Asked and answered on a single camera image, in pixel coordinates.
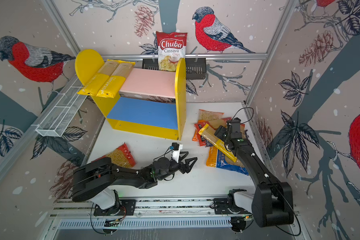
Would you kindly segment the yellow Pastatime spaghetti bag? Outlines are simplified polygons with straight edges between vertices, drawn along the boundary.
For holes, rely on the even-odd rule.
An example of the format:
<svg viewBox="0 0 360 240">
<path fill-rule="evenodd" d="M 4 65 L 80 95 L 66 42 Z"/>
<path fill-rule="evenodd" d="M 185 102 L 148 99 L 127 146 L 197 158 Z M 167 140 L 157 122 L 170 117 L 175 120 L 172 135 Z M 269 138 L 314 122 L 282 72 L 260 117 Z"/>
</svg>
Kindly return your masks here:
<svg viewBox="0 0 360 240">
<path fill-rule="evenodd" d="M 84 87 L 78 91 L 78 94 L 91 97 L 96 96 L 119 64 L 118 61 L 106 61 Z"/>
<path fill-rule="evenodd" d="M 118 65 L 98 91 L 97 97 L 115 98 L 136 64 L 135 62 L 120 60 L 115 60 L 114 62 L 118 63 Z"/>
<path fill-rule="evenodd" d="M 204 127 L 202 127 L 199 130 L 199 134 L 204 137 L 205 139 L 208 139 L 212 141 L 212 139 L 215 140 L 215 146 L 219 151 L 221 151 L 223 154 L 225 154 L 230 160 L 233 162 L 236 162 L 238 159 L 234 156 L 234 154 L 228 150 L 226 150 L 225 143 L 219 139 L 217 136 L 215 136 L 215 130 L 209 125 L 205 124 Z"/>
</svg>

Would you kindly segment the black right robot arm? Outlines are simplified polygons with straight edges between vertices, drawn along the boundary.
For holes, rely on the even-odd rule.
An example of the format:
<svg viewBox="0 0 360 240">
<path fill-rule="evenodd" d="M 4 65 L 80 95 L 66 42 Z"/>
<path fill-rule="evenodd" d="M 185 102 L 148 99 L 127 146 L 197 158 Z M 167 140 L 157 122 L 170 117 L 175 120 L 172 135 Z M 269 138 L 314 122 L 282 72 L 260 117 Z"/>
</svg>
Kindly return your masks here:
<svg viewBox="0 0 360 240">
<path fill-rule="evenodd" d="M 239 203 L 239 195 L 233 194 L 237 207 L 252 213 L 255 222 L 261 228 L 290 225 L 294 222 L 293 191 L 287 182 L 280 182 L 257 156 L 252 143 L 242 138 L 240 119 L 234 118 L 227 122 L 227 127 L 219 126 L 214 133 L 223 141 L 223 146 L 244 165 L 254 185 L 253 196 Z"/>
</svg>

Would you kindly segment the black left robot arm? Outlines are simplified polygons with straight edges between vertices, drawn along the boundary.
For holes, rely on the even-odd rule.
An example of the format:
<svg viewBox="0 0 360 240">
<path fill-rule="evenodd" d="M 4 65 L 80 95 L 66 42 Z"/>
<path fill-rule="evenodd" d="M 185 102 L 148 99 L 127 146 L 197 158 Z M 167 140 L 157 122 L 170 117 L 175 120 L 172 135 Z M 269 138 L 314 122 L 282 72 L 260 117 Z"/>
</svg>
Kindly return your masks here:
<svg viewBox="0 0 360 240">
<path fill-rule="evenodd" d="M 117 205 L 118 196 L 116 191 L 108 189 L 109 186 L 150 189 L 159 181 L 175 175 L 176 172 L 190 173 L 198 158 L 187 159 L 188 152 L 179 152 L 179 154 L 177 161 L 162 156 L 140 170 L 113 164 L 109 157 L 99 158 L 74 171 L 72 201 L 76 203 L 91 201 L 102 210 L 112 208 Z"/>
</svg>

